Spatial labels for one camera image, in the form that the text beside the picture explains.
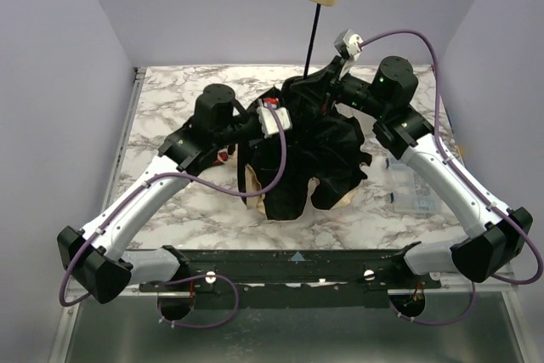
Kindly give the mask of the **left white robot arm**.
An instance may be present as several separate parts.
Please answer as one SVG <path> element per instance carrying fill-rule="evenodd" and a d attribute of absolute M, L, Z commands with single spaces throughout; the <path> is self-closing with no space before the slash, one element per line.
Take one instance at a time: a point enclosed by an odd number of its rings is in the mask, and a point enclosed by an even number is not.
<path fill-rule="evenodd" d="M 128 245 L 156 212 L 189 183 L 203 183 L 200 174 L 230 146 L 277 133 L 277 105 L 258 101 L 247 111 L 232 88 L 213 83 L 195 101 L 195 109 L 179 129 L 170 133 L 141 176 L 108 208 L 83 227 L 70 226 L 57 235 L 63 279 L 74 279 L 88 297 L 109 303 L 127 286 L 170 281 L 182 266 L 172 249 L 130 253 Z"/>

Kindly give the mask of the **beige umbrella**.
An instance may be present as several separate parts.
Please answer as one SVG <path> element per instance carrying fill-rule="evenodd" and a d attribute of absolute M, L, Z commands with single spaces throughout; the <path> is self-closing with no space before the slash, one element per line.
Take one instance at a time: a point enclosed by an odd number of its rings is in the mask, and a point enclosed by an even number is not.
<path fill-rule="evenodd" d="M 280 181 L 272 181 L 281 161 L 278 139 L 263 139 L 237 147 L 237 178 L 248 209 L 268 220 L 299 218 L 308 202 L 319 210 L 347 206 L 367 178 L 361 166 L 371 165 L 372 156 L 361 151 L 365 142 L 359 122 L 334 106 L 315 104 L 292 91 L 295 78 L 281 89 L 265 93 L 288 109 L 292 129 L 286 133 L 286 167 Z"/>

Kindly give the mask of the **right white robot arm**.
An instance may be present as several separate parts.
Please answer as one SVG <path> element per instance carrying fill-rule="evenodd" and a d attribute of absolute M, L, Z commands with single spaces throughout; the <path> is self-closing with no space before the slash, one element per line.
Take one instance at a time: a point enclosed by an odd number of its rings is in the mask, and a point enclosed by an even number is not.
<path fill-rule="evenodd" d="M 415 275 L 458 272 L 478 283 L 495 275 L 521 252 L 532 215 L 492 195 L 439 147 L 434 126 L 411 106 L 418 79 L 408 60 L 383 59 L 372 82 L 344 73 L 343 66 L 335 57 L 325 68 L 294 80 L 289 89 L 321 111 L 344 104 L 375 118 L 373 132 L 380 145 L 430 185 L 464 230 L 463 239 L 410 247 L 404 254 L 407 267 Z"/>

